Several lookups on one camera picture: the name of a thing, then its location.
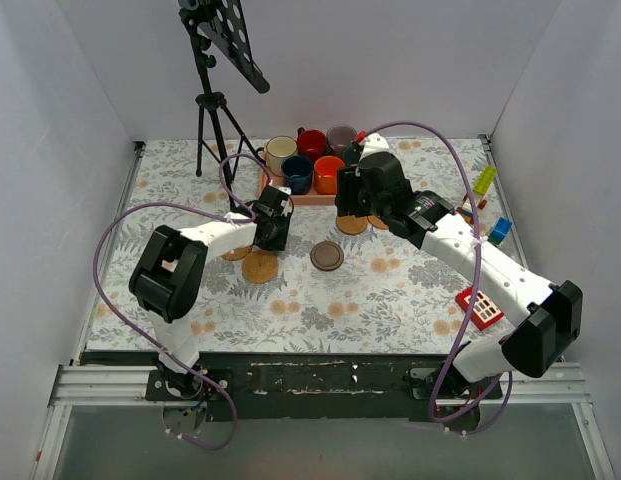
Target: music stand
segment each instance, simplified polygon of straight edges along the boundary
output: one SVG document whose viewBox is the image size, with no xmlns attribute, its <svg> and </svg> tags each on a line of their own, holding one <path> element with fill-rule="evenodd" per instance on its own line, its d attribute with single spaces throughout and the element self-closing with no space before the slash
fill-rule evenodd
<svg viewBox="0 0 621 480">
<path fill-rule="evenodd" d="M 203 87 L 203 94 L 198 95 L 196 98 L 197 105 L 199 105 L 196 175 L 200 177 L 202 173 L 201 155 L 203 147 L 210 152 L 217 163 L 221 163 L 221 160 L 228 155 L 223 132 L 221 131 L 218 109 L 221 109 L 226 114 L 241 138 L 237 152 L 241 151 L 245 143 L 250 152 L 263 163 L 245 132 L 228 109 L 227 100 L 223 93 L 212 91 L 208 69 L 214 68 L 217 60 L 213 55 L 204 53 L 214 43 L 257 92 L 266 93 L 270 90 L 270 84 L 263 77 L 261 70 L 259 70 L 259 67 L 252 59 L 248 30 L 246 29 L 240 0 L 179 0 L 179 5 L 181 6 L 179 10 L 181 23 L 183 23 L 190 36 L 190 45 L 192 46 L 195 65 Z M 203 140 L 205 111 L 208 112 L 212 122 L 219 156 Z M 230 188 L 232 188 L 238 165 L 239 159 L 237 158 L 232 171 L 228 163 L 224 166 L 223 175 Z M 230 210 L 235 210 L 232 198 L 230 198 Z"/>
</svg>

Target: cup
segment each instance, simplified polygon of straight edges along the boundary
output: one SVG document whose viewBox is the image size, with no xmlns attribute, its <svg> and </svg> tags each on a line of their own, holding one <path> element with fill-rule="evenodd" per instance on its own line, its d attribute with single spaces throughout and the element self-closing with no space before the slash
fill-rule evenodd
<svg viewBox="0 0 621 480">
<path fill-rule="evenodd" d="M 266 143 L 265 148 L 257 149 L 257 152 L 264 152 L 264 160 L 270 171 L 280 177 L 281 165 L 287 159 L 297 154 L 297 142 L 290 137 L 274 137 Z"/>
<path fill-rule="evenodd" d="M 281 166 L 284 184 L 292 195 L 305 195 L 312 186 L 312 160 L 301 155 L 288 157 Z"/>
<path fill-rule="evenodd" d="M 328 130 L 326 138 L 334 156 L 343 158 L 343 151 L 357 138 L 357 131 L 350 125 L 335 125 Z"/>
<path fill-rule="evenodd" d="M 345 167 L 339 157 L 321 157 L 314 164 L 314 189 L 319 195 L 337 194 L 337 170 Z"/>
<path fill-rule="evenodd" d="M 328 139 L 322 132 L 300 128 L 297 134 L 299 155 L 308 157 L 314 163 L 326 154 Z"/>
</svg>

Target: wooden coaster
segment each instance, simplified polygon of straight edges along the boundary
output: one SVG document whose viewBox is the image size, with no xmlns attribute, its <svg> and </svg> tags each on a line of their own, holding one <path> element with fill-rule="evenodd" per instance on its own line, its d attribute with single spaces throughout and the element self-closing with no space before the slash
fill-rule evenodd
<svg viewBox="0 0 621 480">
<path fill-rule="evenodd" d="M 354 215 L 337 217 L 337 228 L 346 235 L 359 235 L 368 228 L 368 219 L 366 217 L 357 218 Z"/>
<path fill-rule="evenodd" d="M 249 282 L 266 283 L 279 273 L 279 260 L 272 252 L 257 250 L 244 258 L 241 271 Z"/>
<path fill-rule="evenodd" d="M 248 245 L 247 247 L 235 248 L 233 252 L 228 252 L 221 255 L 221 258 L 225 258 L 226 260 L 234 262 L 235 260 L 241 260 L 243 257 L 248 256 L 251 251 L 252 245 Z"/>
<path fill-rule="evenodd" d="M 375 217 L 374 215 L 370 215 L 368 217 L 368 221 L 370 222 L 370 225 L 374 228 L 378 228 L 379 230 L 388 230 L 389 228 L 379 217 Z"/>
<path fill-rule="evenodd" d="M 343 249 L 334 242 L 319 242 L 310 252 L 310 261 L 319 270 L 330 272 L 343 263 Z"/>
</svg>

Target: cork coaster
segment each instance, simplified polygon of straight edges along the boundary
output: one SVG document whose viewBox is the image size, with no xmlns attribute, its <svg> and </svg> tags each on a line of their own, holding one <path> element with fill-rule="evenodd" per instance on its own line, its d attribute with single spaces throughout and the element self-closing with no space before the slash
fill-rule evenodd
<svg viewBox="0 0 621 480">
<path fill-rule="evenodd" d="M 241 260 L 243 257 L 248 256 L 251 251 L 252 245 L 248 245 L 247 247 L 235 248 L 233 252 L 228 252 L 221 255 L 221 258 L 225 258 L 226 260 L 234 262 L 235 260 Z"/>
<path fill-rule="evenodd" d="M 389 228 L 379 217 L 375 217 L 374 215 L 370 215 L 368 217 L 368 221 L 370 222 L 370 225 L 374 228 L 378 228 L 379 230 L 388 230 Z"/>
<path fill-rule="evenodd" d="M 249 282 L 266 283 L 279 273 L 279 261 L 274 253 L 257 250 L 244 258 L 241 271 Z"/>
<path fill-rule="evenodd" d="M 354 215 L 337 217 L 337 228 L 346 235 L 359 235 L 368 228 L 368 219 L 366 217 L 357 218 Z"/>
</svg>

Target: red and white box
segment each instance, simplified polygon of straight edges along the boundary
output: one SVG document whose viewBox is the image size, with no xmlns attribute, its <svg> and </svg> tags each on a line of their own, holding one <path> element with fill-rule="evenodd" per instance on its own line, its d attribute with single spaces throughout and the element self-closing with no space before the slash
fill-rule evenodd
<svg viewBox="0 0 621 480">
<path fill-rule="evenodd" d="M 468 311 L 471 293 L 472 287 L 468 287 L 455 297 L 455 300 L 464 312 Z M 477 292 L 477 301 L 474 303 L 474 310 L 472 311 L 472 322 L 479 330 L 485 330 L 493 323 L 498 322 L 501 317 L 503 317 L 503 312 L 499 310 L 499 307 L 479 290 Z"/>
</svg>

